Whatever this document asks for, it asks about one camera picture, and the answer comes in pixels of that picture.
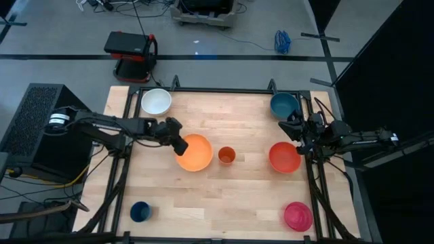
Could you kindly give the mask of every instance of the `cup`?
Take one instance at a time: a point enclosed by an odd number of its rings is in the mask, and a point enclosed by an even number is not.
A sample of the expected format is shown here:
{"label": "cup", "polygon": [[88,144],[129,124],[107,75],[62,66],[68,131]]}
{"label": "cup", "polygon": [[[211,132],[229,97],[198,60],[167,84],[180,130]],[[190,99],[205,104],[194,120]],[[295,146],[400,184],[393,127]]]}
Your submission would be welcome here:
{"label": "cup", "polygon": [[149,220],[152,215],[151,206],[145,202],[137,202],[131,207],[130,216],[134,222],[143,222]]}
{"label": "cup", "polygon": [[218,160],[223,165],[231,165],[235,160],[235,151],[229,146],[222,147],[218,151]]}

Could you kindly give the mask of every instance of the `black metal frame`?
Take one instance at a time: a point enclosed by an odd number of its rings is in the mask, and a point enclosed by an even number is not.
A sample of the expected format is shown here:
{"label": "black metal frame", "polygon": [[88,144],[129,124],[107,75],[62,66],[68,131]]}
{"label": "black metal frame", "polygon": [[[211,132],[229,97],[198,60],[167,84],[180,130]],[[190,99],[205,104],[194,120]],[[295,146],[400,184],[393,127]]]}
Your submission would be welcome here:
{"label": "black metal frame", "polygon": [[[273,90],[276,89],[276,84],[275,84],[274,80],[271,79],[267,89],[222,89],[222,88],[181,87],[180,82],[179,82],[179,78],[177,75],[175,75],[175,77],[172,81],[171,87],[159,87],[159,88],[165,89],[165,90],[168,90],[171,92],[215,92],[215,93],[270,94],[270,95],[273,95]],[[124,108],[124,112],[123,112],[123,118],[127,118],[129,113],[130,113],[132,98],[133,98],[134,94],[138,94],[138,99],[140,99],[143,96],[143,93],[145,91],[150,90],[150,89],[154,89],[154,87],[131,86],[129,88],[128,95],[127,95],[127,101],[125,103],[125,108]],[[296,97],[296,99],[300,105],[302,104],[302,99],[305,99],[307,102],[307,109],[308,109],[307,112],[309,114],[313,113],[310,91],[304,91],[304,90],[303,91],[288,91],[288,90],[285,90],[285,91],[280,91],[280,92],[286,92],[286,93],[292,94],[293,96]],[[134,118],[138,117],[139,112],[140,112],[140,103],[137,102],[136,107],[134,108],[134,116],[133,117]],[[123,174],[128,172],[128,169],[130,166],[130,156],[131,155],[126,157],[126,159],[124,161],[124,165],[122,168]],[[310,187],[311,184],[316,184],[315,183],[315,177],[313,174],[314,162],[309,157],[305,157],[305,159],[306,159],[308,181],[310,183],[309,184],[309,192],[311,195],[311,204],[312,204],[313,220],[314,220],[314,226],[315,226],[315,234],[316,234],[317,239],[323,239],[323,232],[322,232],[322,228],[321,228],[321,217],[319,214],[318,200],[315,197],[312,188]],[[112,164],[109,179],[108,179],[105,197],[107,197],[109,195],[110,191],[112,191],[113,185],[115,183],[115,176],[116,176],[118,164],[119,164],[119,158],[115,157],[113,159],[113,164]],[[321,184],[322,193],[325,197],[326,202],[328,203],[328,205],[330,205],[330,200],[329,200],[328,190],[327,190],[326,174],[324,172],[323,165],[321,165],[321,164],[317,164],[317,165],[318,165],[319,180],[320,180],[320,184]],[[112,221],[112,225],[111,225],[111,233],[114,233],[114,234],[117,232],[117,227],[119,225],[119,219],[120,219],[120,214],[121,214],[121,206],[122,206],[124,190],[125,190],[125,184],[123,184],[123,188],[121,189],[120,193],[117,196],[117,201],[116,201],[116,205],[115,205],[115,212],[114,212],[113,221]],[[328,225],[328,236],[331,237],[332,239],[335,239],[336,234],[334,231],[334,226],[333,226],[332,220],[329,218],[329,216],[326,216],[326,222]],[[105,225],[106,225],[106,213],[103,215],[103,217],[101,218],[101,221],[99,222],[98,233],[104,233]],[[129,243],[130,241],[143,242],[143,243],[173,243],[173,242],[176,242],[176,243],[199,243],[199,242],[200,243],[217,243],[217,242],[223,243],[224,242],[224,243],[234,243],[234,244],[243,244],[243,243],[246,243],[246,244],[247,243],[268,243],[268,244],[283,244],[283,243],[294,243],[295,244],[295,243],[298,243],[298,244],[301,244],[301,243],[310,243],[311,242],[310,238],[308,236],[305,236],[303,241],[284,241],[284,240],[274,241],[274,240],[241,240],[241,239],[130,237],[129,232],[125,232],[123,237],[117,237],[117,240],[118,241],[125,241],[126,243]]]}

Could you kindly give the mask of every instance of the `white bowl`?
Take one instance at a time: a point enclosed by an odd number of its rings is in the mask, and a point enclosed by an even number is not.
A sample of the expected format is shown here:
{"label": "white bowl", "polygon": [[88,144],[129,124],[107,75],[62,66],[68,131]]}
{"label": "white bowl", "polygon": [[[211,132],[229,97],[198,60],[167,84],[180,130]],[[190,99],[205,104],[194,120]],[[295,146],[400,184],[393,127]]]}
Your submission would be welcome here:
{"label": "white bowl", "polygon": [[142,109],[150,115],[164,115],[171,104],[172,97],[164,89],[152,89],[142,97]]}

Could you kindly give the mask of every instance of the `orange bowl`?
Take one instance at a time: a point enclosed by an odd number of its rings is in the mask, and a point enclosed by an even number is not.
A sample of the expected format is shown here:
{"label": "orange bowl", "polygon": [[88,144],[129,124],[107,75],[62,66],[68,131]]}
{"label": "orange bowl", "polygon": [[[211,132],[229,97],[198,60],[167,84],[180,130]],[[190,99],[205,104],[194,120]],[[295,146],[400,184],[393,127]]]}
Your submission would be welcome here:
{"label": "orange bowl", "polygon": [[210,142],[201,135],[190,134],[183,138],[189,147],[182,156],[176,155],[178,164],[185,170],[195,172],[205,169],[212,159]]}
{"label": "orange bowl", "polygon": [[274,144],[270,149],[269,159],[271,166],[284,174],[296,171],[301,164],[301,156],[296,147],[288,142]]}

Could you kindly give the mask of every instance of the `black computer tower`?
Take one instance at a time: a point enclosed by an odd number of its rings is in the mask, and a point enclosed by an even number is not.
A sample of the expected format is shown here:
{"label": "black computer tower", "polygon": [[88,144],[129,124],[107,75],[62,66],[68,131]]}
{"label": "black computer tower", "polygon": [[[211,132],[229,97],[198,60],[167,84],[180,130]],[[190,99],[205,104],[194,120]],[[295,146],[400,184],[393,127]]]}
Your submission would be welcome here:
{"label": "black computer tower", "polygon": [[82,133],[47,136],[43,128],[55,108],[88,109],[65,85],[31,83],[0,143],[8,165],[42,180],[66,183],[89,163],[92,141]]}

